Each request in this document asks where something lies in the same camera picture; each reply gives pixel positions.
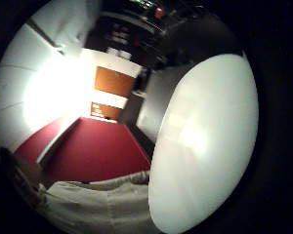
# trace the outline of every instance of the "bright light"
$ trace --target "bright light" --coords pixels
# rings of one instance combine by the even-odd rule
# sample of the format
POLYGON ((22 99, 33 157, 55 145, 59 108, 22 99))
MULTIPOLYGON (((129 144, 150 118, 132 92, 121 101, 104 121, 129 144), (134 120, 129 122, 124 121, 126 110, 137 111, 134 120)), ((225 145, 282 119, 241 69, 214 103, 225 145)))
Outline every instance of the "bright light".
POLYGON ((86 93, 76 60, 54 54, 28 83, 23 117, 32 131, 66 115, 81 115, 86 93))

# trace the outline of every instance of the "white curved surface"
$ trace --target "white curved surface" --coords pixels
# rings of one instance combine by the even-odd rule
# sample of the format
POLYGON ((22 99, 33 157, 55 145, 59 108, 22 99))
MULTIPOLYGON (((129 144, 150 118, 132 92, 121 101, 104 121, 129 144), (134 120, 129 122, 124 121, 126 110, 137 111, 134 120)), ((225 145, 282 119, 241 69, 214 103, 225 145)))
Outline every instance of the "white curved surface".
POLYGON ((150 170, 149 209, 161 231, 182 233, 225 202, 247 167, 257 126, 256 86, 244 58, 212 57, 183 77, 150 170))

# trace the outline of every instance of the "beige shirt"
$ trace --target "beige shirt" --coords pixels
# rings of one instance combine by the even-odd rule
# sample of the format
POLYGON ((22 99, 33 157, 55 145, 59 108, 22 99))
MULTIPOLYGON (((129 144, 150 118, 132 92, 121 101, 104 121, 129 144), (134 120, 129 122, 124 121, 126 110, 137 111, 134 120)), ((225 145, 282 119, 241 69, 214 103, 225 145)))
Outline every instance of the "beige shirt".
POLYGON ((147 201, 149 172, 84 184, 40 187, 37 211, 71 234, 157 234, 147 201))

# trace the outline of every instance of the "red floor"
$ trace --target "red floor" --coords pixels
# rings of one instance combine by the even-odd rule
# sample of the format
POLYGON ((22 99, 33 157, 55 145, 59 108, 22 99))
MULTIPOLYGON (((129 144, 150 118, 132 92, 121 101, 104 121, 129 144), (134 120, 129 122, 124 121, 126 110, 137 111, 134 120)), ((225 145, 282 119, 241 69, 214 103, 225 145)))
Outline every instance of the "red floor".
MULTIPOLYGON (((54 122, 37 132, 17 154, 35 165, 59 124, 54 122)), ((46 173, 56 180, 100 181, 149 167, 146 154, 125 125, 81 118, 50 160, 46 173)))

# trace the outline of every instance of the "brown door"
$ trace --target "brown door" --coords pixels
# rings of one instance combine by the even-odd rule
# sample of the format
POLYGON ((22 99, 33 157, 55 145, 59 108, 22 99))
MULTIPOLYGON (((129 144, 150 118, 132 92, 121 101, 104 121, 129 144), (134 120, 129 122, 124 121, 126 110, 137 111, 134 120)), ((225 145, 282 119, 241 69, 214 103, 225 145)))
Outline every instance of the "brown door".
POLYGON ((135 78, 113 71, 107 68, 98 67, 95 89, 114 95, 128 97, 135 83, 135 78))

